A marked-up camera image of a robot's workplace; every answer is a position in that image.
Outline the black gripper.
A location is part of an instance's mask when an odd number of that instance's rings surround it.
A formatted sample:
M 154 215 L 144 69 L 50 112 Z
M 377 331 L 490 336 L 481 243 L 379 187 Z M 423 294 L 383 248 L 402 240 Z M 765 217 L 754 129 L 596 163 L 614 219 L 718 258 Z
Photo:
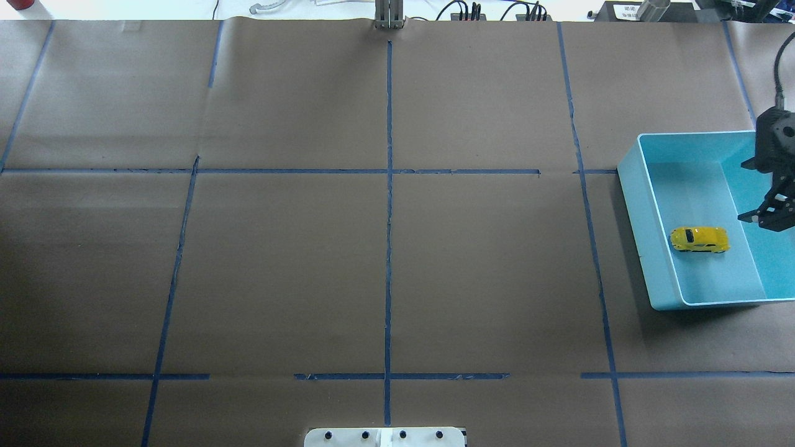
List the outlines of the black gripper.
M 793 169 L 774 169 L 771 187 L 757 209 L 744 212 L 737 220 L 757 224 L 761 229 L 783 232 L 794 227 L 794 173 Z

